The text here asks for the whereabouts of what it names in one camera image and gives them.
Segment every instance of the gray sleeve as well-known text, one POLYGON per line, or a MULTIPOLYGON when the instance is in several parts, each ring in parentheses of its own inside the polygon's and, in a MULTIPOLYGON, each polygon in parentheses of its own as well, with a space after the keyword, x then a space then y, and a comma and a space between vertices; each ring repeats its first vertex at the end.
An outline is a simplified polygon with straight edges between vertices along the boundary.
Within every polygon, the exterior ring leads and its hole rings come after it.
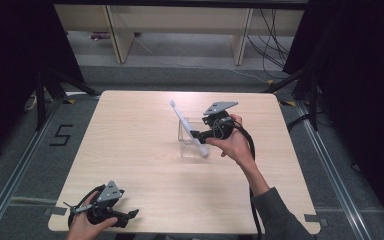
POLYGON ((267 240, 314 239, 298 219, 289 212, 276 188, 252 199, 263 221, 267 240))

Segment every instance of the wire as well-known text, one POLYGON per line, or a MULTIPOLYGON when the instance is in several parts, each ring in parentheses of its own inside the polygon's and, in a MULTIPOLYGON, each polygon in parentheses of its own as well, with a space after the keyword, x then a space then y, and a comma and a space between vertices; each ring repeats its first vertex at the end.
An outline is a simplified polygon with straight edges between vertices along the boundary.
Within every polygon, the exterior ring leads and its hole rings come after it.
MULTIPOLYGON (((233 128, 236 128, 241 132, 244 137, 247 139, 248 144, 249 144, 249 150, 251 151, 252 158, 255 161, 255 146, 254 146, 254 141, 252 140, 251 135, 248 133, 248 131, 245 130, 245 128, 237 121, 234 121, 234 124, 230 124, 227 122, 223 122, 222 125, 227 125, 233 128)), ((257 210, 254 206, 254 203, 252 202, 252 198, 254 197, 254 193, 252 192, 251 188, 249 188, 249 199, 251 203, 251 211, 252 211, 252 217, 254 219, 255 227, 257 228, 257 234, 258 238, 257 240, 262 239, 262 231, 261 231, 261 226, 260 226, 260 221, 258 220, 258 215, 257 215, 257 210)))
MULTIPOLYGON (((74 208, 79 208, 79 207, 83 204, 83 202, 86 201, 86 199, 87 199, 88 197, 90 197, 90 195, 92 195, 95 191, 102 192, 102 191, 104 191, 104 189, 105 189, 105 185, 101 185, 101 186, 98 186, 98 187, 92 189, 88 194, 86 194, 86 196, 84 196, 84 197, 82 198, 82 200, 80 200, 79 204, 77 204, 76 206, 74 206, 74 208)), ((71 226, 71 223, 72 223, 73 220, 74 220, 74 215, 75 215, 74 212, 71 212, 71 211, 70 211, 70 215, 68 216, 68 227, 71 226)))
POLYGON ((213 124, 213 127, 212 127, 212 129, 213 129, 213 136, 215 138, 218 138, 218 139, 223 139, 224 131, 223 131, 222 127, 220 126, 219 122, 221 122, 220 119, 217 119, 216 121, 214 121, 214 124, 213 124), (221 132, 221 136, 220 137, 216 136, 217 135, 216 134, 217 130, 219 130, 221 132))
MULTIPOLYGON (((264 51, 257 51, 257 52, 264 52, 264 55, 263 55, 263 70, 266 74, 267 71, 265 69, 265 60, 266 58, 268 58, 271 62, 275 63, 276 65, 278 65, 279 67, 283 68, 284 67, 284 64, 286 62, 286 57, 284 54, 288 54, 289 51, 284 48, 278 41, 277 41, 277 36, 276 36, 276 25, 275 25, 275 21, 276 21, 276 10, 275 9, 272 9, 272 23, 271 23, 271 27, 269 26, 269 23, 266 19, 266 17, 264 16, 264 13, 262 11, 262 9, 260 9, 260 13, 261 13, 261 16, 263 17, 263 20, 267 26, 267 29, 269 30, 269 38, 267 40, 267 42, 265 42, 261 36, 258 36, 259 39, 265 44, 265 48, 264 48, 264 51), (270 46, 270 40, 273 39, 273 41, 275 42, 276 44, 276 48, 270 46), (266 51, 267 51, 267 48, 272 48, 274 50, 277 50, 278 54, 279 54, 279 58, 280 58, 280 61, 281 63, 279 63, 278 61, 274 60, 273 57, 268 57, 268 54, 266 54, 266 51)), ((277 78, 277 79, 284 79, 284 78, 279 78, 279 77, 275 77, 275 76, 271 76, 270 74, 268 74, 270 77, 273 77, 273 78, 277 78)))
MULTIPOLYGON (((317 112, 316 114, 325 114, 325 112, 317 112)), ((310 118, 310 114, 304 114, 302 115, 301 117, 293 120, 292 122, 288 123, 286 126, 287 126, 287 129, 288 129, 288 132, 290 132, 292 130, 292 128, 297 125, 299 122, 303 121, 303 120, 306 120, 306 119, 309 119, 310 118)))
MULTIPOLYGON (((118 13, 118 10, 117 8, 112 8, 113 11, 115 11, 116 13, 118 13)), ((133 39, 138 42, 146 51, 148 51, 149 53, 151 53, 153 56, 155 57, 158 57, 157 55, 154 54, 153 51, 151 51, 149 48, 147 48, 145 46, 145 44, 143 44, 139 39, 136 38, 136 36, 134 34, 132 34, 132 37, 133 39)), ((230 72, 233 72, 235 74, 238 74, 238 75, 241 75, 241 76, 244 76, 244 77, 249 77, 249 78, 254 78, 254 79, 257 79, 258 81, 260 82, 263 82, 263 83, 267 83, 268 84, 268 81, 267 80, 263 80, 257 76, 254 76, 254 75, 249 75, 249 74, 245 74, 245 73, 241 73, 241 72, 238 72, 238 71, 235 71, 235 70, 232 70, 232 69, 227 69, 227 68, 212 68, 212 67, 208 67, 208 66, 203 66, 203 65, 184 65, 184 64, 178 64, 178 63, 169 63, 169 62, 165 62, 165 61, 161 61, 159 59, 157 59, 158 62, 160 63, 163 63, 163 64, 166 64, 166 65, 171 65, 171 66, 179 66, 179 67, 186 67, 186 68, 205 68, 205 69, 216 69, 216 70, 227 70, 227 71, 230 71, 230 72)), ((274 77, 274 76, 271 76, 270 74, 267 73, 266 70, 264 70, 264 72, 272 77, 272 78, 277 78, 277 77, 274 77)))
POLYGON ((10 204, 15 205, 55 205, 56 200, 43 199, 43 198, 28 198, 28 197, 13 197, 11 198, 10 204))

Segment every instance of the black cable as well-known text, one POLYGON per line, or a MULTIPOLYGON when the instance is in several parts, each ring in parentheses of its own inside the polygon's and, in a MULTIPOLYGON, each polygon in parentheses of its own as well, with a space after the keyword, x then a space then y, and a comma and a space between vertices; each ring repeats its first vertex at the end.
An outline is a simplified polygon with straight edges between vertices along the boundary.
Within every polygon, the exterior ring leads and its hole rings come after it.
POLYGON ((278 62, 275 58, 273 58, 272 56, 268 55, 267 53, 265 53, 263 50, 261 50, 259 47, 257 47, 256 44, 254 44, 254 42, 251 40, 251 38, 249 38, 249 36, 247 36, 249 42, 251 43, 251 45, 254 47, 254 49, 257 51, 257 53, 259 53, 261 56, 263 57, 266 57, 268 58, 271 62, 273 62, 274 64, 276 64, 277 66, 279 67, 283 67, 283 64, 278 62))
POLYGON ((280 68, 283 68, 283 65, 282 65, 281 63, 279 63, 278 61, 276 61, 276 59, 274 59, 273 57, 267 55, 264 51, 262 51, 261 49, 259 49, 259 48, 258 48, 252 41, 251 41, 251 39, 249 38, 249 36, 247 36, 247 37, 248 37, 248 40, 249 40, 249 42, 251 43, 251 45, 252 45, 252 46, 254 47, 254 49, 257 51, 257 53, 259 53, 260 55, 263 56, 263 71, 264 71, 264 73, 266 73, 266 74, 267 74, 269 77, 271 77, 271 78, 285 79, 285 78, 281 78, 281 77, 273 76, 273 75, 271 75, 270 73, 267 72, 266 67, 265 67, 265 65, 264 65, 264 57, 269 58, 269 60, 270 60, 271 62, 273 62, 274 64, 276 64, 276 65, 277 65, 278 67, 280 67, 280 68))
MULTIPOLYGON (((324 113, 325 113, 325 112, 321 111, 321 112, 317 112, 316 114, 324 114, 324 113)), ((286 127, 288 128, 288 132, 290 132, 290 131, 292 130, 292 128, 293 128, 295 125, 297 125, 299 122, 301 122, 301 121, 303 121, 303 120, 306 120, 306 119, 309 119, 309 118, 310 118, 310 114, 307 113, 307 114, 304 114, 304 115, 302 115, 301 117, 295 119, 294 121, 288 123, 288 124, 286 125, 286 127)))
MULTIPOLYGON (((263 10, 262 10, 262 9, 260 9, 260 13, 261 13, 261 16, 263 17, 264 22, 266 23, 266 26, 267 26, 267 29, 269 30, 270 35, 273 36, 272 30, 270 29, 270 26, 269 26, 269 24, 268 24, 268 22, 267 22, 267 20, 266 20, 266 18, 265 18, 265 16, 264 16, 264 13, 263 13, 263 10)), ((276 10, 275 10, 275 9, 272 9, 272 18, 273 18, 272 25, 275 26, 275 22, 274 22, 274 19, 276 18, 276 10)), ((286 49, 285 47, 283 47, 282 44, 280 44, 280 43, 277 41, 277 36, 276 36, 276 34, 274 34, 274 39, 273 39, 273 40, 275 41, 275 43, 276 43, 276 45, 277 45, 278 47, 282 48, 284 51, 286 51, 287 53, 289 53, 289 50, 286 49)))
POLYGON ((280 46, 282 46, 282 45, 277 41, 275 21, 276 21, 276 9, 272 9, 272 31, 271 32, 272 32, 273 40, 274 40, 274 42, 276 43, 276 46, 277 46, 277 52, 279 54, 279 57, 282 60, 282 63, 285 64, 286 58, 282 54, 282 51, 280 50, 280 46))
MULTIPOLYGON (((86 199, 88 197, 90 197, 90 195, 92 195, 94 192, 98 191, 98 192, 102 192, 103 190, 105 189, 105 184, 101 185, 101 186, 98 186, 94 189, 92 189, 88 194, 86 194, 86 196, 83 197, 83 199, 79 202, 79 204, 77 204, 75 206, 75 208, 79 208, 82 206, 82 204, 84 203, 84 201, 86 201, 86 199)), ((68 228, 70 228, 71 226, 71 223, 73 222, 73 219, 74 219, 74 213, 73 212, 70 212, 70 215, 68 216, 68 228)))
POLYGON ((261 38, 261 36, 259 35, 258 38, 260 39, 260 41, 262 41, 265 45, 268 45, 269 48, 273 49, 273 50, 276 50, 276 51, 281 51, 283 54, 289 54, 289 51, 287 50, 282 50, 282 49, 278 49, 278 48, 275 48, 273 46, 271 46, 270 44, 268 44, 266 41, 264 41, 264 39, 261 38))
MULTIPOLYGON (((236 121, 235 121, 235 124, 229 124, 229 123, 224 122, 222 125, 227 125, 227 126, 231 126, 233 128, 236 128, 236 129, 239 130, 239 132, 242 133, 242 135, 244 135, 244 137, 248 141, 249 150, 251 151, 252 158, 255 161, 254 141, 252 140, 251 135, 245 130, 245 128, 243 128, 242 125, 240 123, 236 122, 236 121)), ((257 234, 258 234, 257 240, 261 240, 263 234, 262 234, 262 231, 261 231, 260 221, 258 220, 257 210, 256 210, 256 208, 254 206, 254 203, 252 202, 252 198, 253 197, 254 197, 254 193, 252 192, 251 188, 249 188, 249 199, 250 199, 250 203, 251 203, 251 212, 252 212, 252 217, 254 219, 255 227, 257 228, 257 234)))

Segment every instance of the transparent plastic stand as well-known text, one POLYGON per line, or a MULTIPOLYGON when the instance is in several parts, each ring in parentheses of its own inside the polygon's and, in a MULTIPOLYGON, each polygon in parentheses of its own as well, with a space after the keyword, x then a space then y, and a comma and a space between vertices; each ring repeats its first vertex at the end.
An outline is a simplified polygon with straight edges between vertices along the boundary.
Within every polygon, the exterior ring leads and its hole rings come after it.
MULTIPOLYGON (((194 130, 206 131, 209 129, 208 126, 204 124, 202 119, 198 118, 198 119, 186 119, 186 120, 189 122, 189 124, 192 126, 194 130)), ((199 147, 191 139, 191 137, 186 132, 185 128, 183 127, 180 121, 179 121, 177 139, 179 140, 179 143, 180 143, 180 154, 182 158, 195 158, 195 159, 205 158, 204 156, 202 156, 201 151, 199 150, 199 147)), ((209 155, 208 145, 203 144, 203 146, 207 149, 207 152, 209 155)))

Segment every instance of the finger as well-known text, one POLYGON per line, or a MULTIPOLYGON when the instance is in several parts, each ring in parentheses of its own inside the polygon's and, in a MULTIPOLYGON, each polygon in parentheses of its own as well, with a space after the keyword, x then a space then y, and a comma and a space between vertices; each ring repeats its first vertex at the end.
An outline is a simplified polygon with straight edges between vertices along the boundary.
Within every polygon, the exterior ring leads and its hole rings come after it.
POLYGON ((242 125, 242 118, 239 115, 236 115, 236 114, 229 114, 229 115, 231 118, 233 118, 234 121, 242 125))
POLYGON ((218 140, 217 138, 207 138, 205 139, 205 142, 216 147, 218 147, 218 145, 220 144, 220 140, 218 140))
POLYGON ((99 231, 104 231, 105 229, 112 227, 114 224, 118 222, 118 218, 112 217, 108 218, 105 221, 101 222, 100 224, 96 225, 99 231))
POLYGON ((74 215, 74 218, 73 218, 73 222, 71 222, 71 226, 75 226, 76 225, 76 222, 89 222, 89 220, 87 219, 87 215, 86 215, 86 212, 81 212, 80 214, 76 214, 74 215))
POLYGON ((95 197, 96 194, 98 194, 98 191, 93 192, 86 200, 83 202, 83 206, 88 205, 92 199, 95 197))

